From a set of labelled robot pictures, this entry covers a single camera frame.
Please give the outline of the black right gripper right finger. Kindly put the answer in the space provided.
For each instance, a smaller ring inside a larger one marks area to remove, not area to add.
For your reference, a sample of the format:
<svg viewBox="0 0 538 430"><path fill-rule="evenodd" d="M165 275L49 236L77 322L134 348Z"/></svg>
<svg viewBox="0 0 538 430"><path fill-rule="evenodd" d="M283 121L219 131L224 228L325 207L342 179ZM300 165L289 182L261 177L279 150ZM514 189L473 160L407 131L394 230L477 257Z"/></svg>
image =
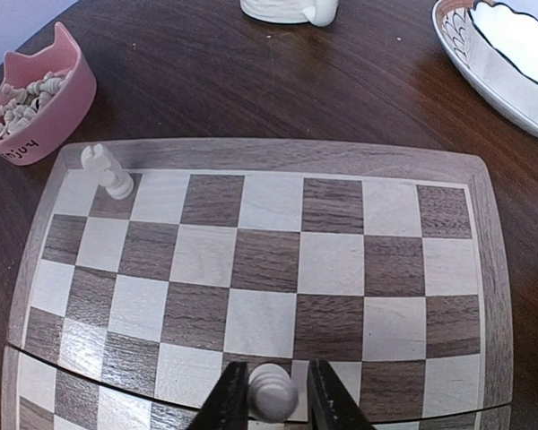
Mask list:
<svg viewBox="0 0 538 430"><path fill-rule="evenodd" d="M376 429L326 360L308 364L307 406L309 429Z"/></svg>

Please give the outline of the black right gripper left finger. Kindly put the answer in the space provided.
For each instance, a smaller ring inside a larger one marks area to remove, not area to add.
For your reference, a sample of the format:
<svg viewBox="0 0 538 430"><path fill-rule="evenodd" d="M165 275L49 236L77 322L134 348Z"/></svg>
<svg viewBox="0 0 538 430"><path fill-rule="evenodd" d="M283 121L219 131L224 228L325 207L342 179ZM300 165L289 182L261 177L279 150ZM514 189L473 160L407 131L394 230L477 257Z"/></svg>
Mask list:
<svg viewBox="0 0 538 430"><path fill-rule="evenodd" d="M247 390L247 363L228 363L187 430L247 429Z"/></svg>

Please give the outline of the white queen chess piece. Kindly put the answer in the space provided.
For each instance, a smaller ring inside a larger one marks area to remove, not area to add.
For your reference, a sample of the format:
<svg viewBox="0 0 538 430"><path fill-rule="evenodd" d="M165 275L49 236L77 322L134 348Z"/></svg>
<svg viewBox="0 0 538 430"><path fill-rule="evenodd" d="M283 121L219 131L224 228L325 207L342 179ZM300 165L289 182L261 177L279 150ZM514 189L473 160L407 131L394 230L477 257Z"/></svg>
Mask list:
<svg viewBox="0 0 538 430"><path fill-rule="evenodd" d="M299 404L299 392L286 370L277 364L257 366L249 376L249 411L266 423L286 421Z"/></svg>

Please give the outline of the white knight chess piece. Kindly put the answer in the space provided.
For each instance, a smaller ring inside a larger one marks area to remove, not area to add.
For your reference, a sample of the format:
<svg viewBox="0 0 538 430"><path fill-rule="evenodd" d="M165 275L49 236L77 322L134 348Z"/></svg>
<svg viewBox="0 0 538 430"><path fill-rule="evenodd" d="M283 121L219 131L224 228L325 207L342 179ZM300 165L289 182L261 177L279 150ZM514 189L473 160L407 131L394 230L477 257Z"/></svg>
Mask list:
<svg viewBox="0 0 538 430"><path fill-rule="evenodd" d="M88 145L82 150L82 168L102 186L110 197L124 200L134 190L134 179L122 168L103 144Z"/></svg>

